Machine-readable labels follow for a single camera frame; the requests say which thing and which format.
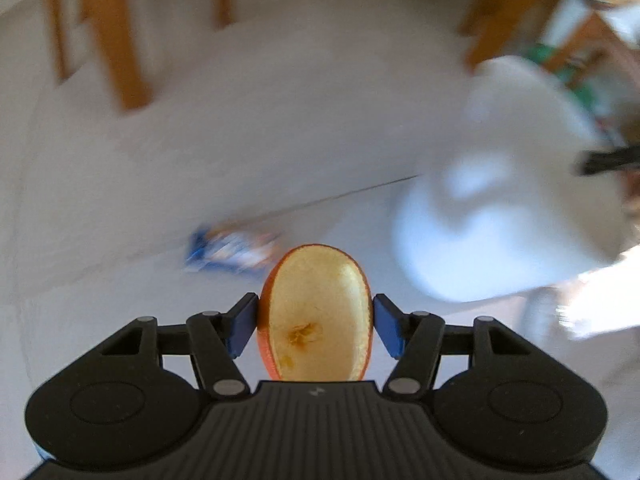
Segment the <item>orange peel half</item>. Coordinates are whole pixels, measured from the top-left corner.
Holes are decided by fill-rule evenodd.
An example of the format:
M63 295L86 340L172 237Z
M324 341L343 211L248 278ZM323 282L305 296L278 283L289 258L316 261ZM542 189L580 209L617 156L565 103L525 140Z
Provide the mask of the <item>orange peel half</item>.
M259 297L257 344L281 382L356 382L370 361L368 280L346 252L307 244L287 252Z

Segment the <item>blue milk carton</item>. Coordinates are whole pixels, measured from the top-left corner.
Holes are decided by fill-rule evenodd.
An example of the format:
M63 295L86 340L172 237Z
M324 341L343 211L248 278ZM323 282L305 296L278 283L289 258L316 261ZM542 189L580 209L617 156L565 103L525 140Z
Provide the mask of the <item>blue milk carton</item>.
M190 237L184 265L192 272L264 274L277 259L278 241L273 233L201 226Z

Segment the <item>white plastic waste bin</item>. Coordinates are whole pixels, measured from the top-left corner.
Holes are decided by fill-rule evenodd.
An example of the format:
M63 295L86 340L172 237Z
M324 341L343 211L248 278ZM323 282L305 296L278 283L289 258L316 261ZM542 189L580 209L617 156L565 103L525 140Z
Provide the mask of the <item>white plastic waste bin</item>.
M513 55L483 63L398 207L394 245L408 280L433 298L473 302L612 264L627 234L622 182L577 170L602 144L555 76Z

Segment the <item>wooden chair near left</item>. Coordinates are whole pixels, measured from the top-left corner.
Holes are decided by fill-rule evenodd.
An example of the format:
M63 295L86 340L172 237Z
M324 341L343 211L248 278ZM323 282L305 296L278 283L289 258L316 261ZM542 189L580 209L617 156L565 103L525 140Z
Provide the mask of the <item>wooden chair near left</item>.
M56 79L70 76L66 55L62 0L43 0L47 11ZM213 0L215 23L226 27L234 22L234 0ZM122 110L149 105L152 94L146 83L134 46L128 0L80 0L80 16L88 18L94 42L102 56L107 80Z

